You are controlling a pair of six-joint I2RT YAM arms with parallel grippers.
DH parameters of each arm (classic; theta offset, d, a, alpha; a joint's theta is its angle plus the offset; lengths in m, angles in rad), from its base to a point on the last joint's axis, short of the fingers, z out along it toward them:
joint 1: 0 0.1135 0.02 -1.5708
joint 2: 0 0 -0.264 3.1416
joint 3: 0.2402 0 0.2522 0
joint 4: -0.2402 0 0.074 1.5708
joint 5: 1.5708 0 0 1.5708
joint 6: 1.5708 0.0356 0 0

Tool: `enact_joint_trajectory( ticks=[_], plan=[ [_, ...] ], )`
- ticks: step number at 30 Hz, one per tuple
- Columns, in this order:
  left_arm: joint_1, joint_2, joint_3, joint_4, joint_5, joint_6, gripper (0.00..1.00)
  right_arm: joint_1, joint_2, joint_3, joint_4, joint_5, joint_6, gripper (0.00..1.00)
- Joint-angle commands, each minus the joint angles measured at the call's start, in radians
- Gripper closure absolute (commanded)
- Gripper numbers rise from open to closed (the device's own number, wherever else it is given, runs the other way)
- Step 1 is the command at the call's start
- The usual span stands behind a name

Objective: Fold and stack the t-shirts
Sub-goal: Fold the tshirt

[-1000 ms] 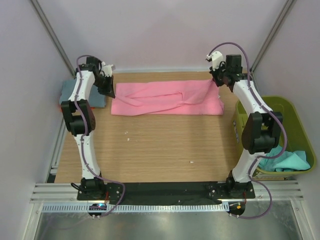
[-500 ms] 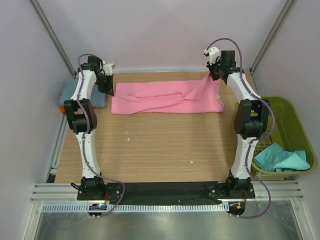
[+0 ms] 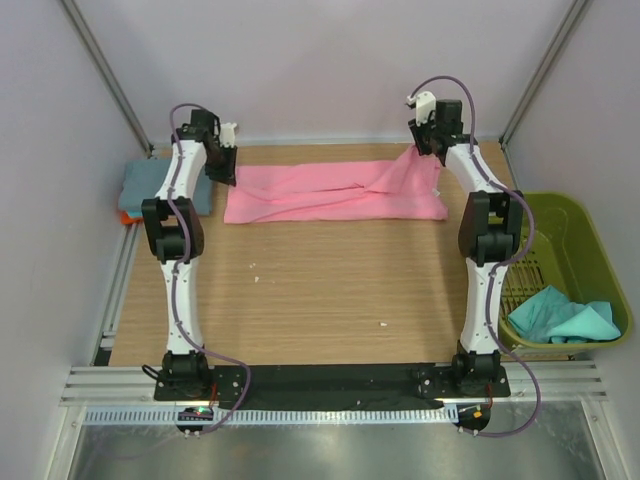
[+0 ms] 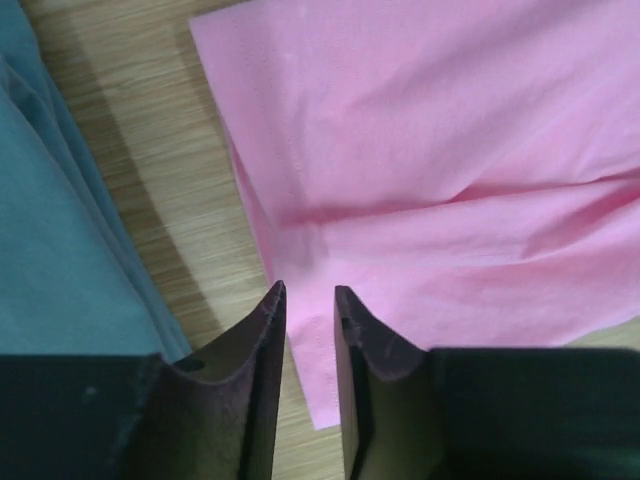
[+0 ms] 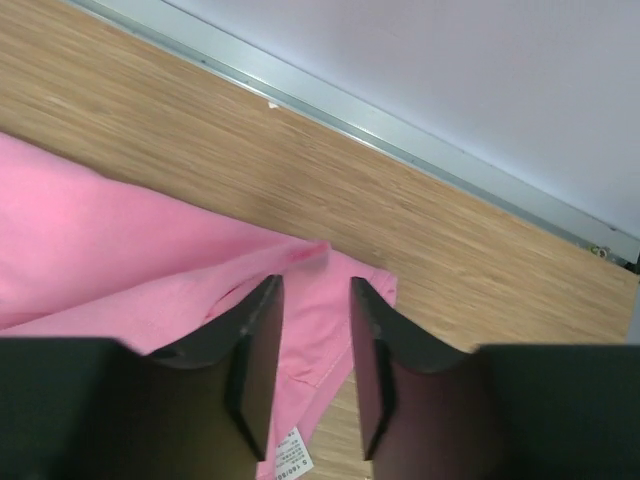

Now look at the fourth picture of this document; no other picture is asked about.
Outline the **pink t shirt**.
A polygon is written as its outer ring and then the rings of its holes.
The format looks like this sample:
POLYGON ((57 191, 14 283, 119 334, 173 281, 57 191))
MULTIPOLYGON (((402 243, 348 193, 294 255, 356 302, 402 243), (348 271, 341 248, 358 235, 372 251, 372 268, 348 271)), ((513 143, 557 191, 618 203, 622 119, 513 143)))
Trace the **pink t shirt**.
POLYGON ((246 1, 190 22, 313 425, 334 289, 416 345, 639 314, 635 1, 246 1))

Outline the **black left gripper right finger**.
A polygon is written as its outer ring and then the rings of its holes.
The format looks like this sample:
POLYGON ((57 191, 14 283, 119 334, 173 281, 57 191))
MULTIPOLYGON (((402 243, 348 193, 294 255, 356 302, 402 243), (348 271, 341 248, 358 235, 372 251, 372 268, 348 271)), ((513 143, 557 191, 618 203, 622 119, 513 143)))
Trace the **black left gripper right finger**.
POLYGON ((349 479, 635 479, 639 354, 435 348, 335 290, 349 479))

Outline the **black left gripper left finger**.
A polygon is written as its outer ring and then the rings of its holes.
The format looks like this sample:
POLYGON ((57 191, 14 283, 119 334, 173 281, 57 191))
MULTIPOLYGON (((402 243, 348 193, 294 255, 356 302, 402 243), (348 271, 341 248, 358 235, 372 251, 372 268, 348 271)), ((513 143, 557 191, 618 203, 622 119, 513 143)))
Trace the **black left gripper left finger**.
POLYGON ((5 355, 5 479, 268 479, 286 288, 176 363, 147 356, 5 355))

